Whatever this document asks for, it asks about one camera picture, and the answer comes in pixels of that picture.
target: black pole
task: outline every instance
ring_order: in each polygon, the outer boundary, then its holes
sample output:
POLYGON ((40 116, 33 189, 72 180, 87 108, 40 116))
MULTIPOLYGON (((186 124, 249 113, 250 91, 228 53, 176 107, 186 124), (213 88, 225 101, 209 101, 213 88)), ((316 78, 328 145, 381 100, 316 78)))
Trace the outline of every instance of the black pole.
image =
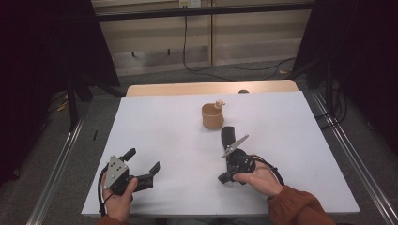
POLYGON ((283 4, 264 4, 238 7, 190 7, 190 8, 171 8, 162 10, 136 11, 136 12, 117 12, 117 13, 98 13, 94 16, 72 16, 59 18, 65 22, 105 22, 105 21, 123 21, 150 18, 166 17, 185 17, 201 15, 220 15, 233 13, 267 12, 267 11, 289 11, 305 10, 319 7, 328 7, 332 1, 313 1, 301 3, 283 3, 283 4))

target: hand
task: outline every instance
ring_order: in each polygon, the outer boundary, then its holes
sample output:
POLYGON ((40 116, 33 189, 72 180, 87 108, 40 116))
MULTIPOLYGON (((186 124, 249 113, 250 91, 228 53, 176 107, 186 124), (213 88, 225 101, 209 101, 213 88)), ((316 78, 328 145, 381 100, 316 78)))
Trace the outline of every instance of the hand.
MULTIPOLYGON (((102 186, 105 183, 105 178, 106 173, 102 176, 102 186)), ((134 190, 137 188, 137 184, 138 179, 134 177, 132 180, 130 180, 126 187, 126 191, 122 196, 114 195, 110 188, 107 190, 102 190, 102 198, 104 200, 112 195, 105 203, 107 213, 110 218, 114 218, 120 222, 127 222, 130 213, 131 195, 132 192, 134 192, 134 190)))
POLYGON ((269 166, 259 161, 255 161, 255 170, 252 173, 237 173, 233 178, 238 182, 248 183, 269 198, 278 195, 283 189, 269 166))

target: black stand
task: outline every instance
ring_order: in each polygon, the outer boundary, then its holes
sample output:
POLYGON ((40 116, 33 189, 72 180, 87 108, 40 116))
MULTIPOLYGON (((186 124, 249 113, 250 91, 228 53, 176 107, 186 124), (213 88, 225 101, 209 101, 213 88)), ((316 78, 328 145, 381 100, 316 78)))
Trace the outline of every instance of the black stand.
POLYGON ((78 75, 71 75, 68 79, 67 93, 68 93, 68 104, 69 104, 69 113, 70 113, 70 128, 69 131, 73 131, 76 127, 79 114, 76 106, 76 95, 79 96, 79 99, 82 102, 91 101, 93 99, 93 94, 91 93, 89 86, 97 86, 98 88, 112 94, 116 97, 124 97, 126 94, 114 90, 113 88, 101 83, 97 82, 83 73, 78 75))

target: electrical cable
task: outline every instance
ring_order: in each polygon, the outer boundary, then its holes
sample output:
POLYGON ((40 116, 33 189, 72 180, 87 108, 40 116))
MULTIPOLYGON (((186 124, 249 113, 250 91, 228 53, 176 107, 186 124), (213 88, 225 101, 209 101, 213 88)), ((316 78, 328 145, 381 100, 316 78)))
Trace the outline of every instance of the electrical cable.
POLYGON ((271 69, 271 68, 276 68, 274 73, 272 75, 270 75, 269 77, 266 77, 263 80, 267 80, 270 79, 272 77, 274 77, 277 74, 278 68, 281 64, 290 61, 290 60, 294 60, 296 59, 296 57, 291 57, 291 58, 287 58, 282 60, 281 62, 279 62, 278 64, 274 65, 274 66, 270 66, 270 67, 261 67, 261 68, 244 68, 244 67, 231 67, 231 66, 214 66, 214 67, 203 67, 203 68, 198 68, 198 69, 191 69, 187 66, 186 63, 186 45, 187 45, 187 30, 188 30, 188 22, 187 22, 187 17, 184 17, 185 19, 185 32, 184 32, 184 46, 183 46, 183 51, 182 51, 182 63, 184 65, 184 68, 186 70, 188 70, 191 73, 197 74, 197 75, 206 75, 206 76, 211 76, 211 77, 215 77, 218 79, 222 79, 222 80, 226 80, 226 81, 232 81, 231 79, 227 79, 224 77, 220 77, 214 74, 209 74, 209 73, 199 73, 200 71, 203 71, 205 69, 210 69, 210 68, 233 68, 233 69, 241 69, 241 70, 248 70, 248 71, 261 71, 261 70, 267 70, 267 69, 271 69))

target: sleeve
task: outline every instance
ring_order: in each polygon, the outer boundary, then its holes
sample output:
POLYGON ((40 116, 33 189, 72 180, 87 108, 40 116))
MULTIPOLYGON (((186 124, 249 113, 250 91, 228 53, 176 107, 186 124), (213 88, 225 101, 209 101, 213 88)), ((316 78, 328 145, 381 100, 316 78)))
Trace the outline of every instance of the sleeve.
POLYGON ((100 219, 98 223, 96 223, 96 225, 129 225, 129 224, 125 222, 120 222, 119 220, 110 218, 108 215, 105 215, 100 219))
POLYGON ((268 200, 269 217, 276 225, 331 225, 319 200, 311 193, 284 186, 281 193, 268 200))

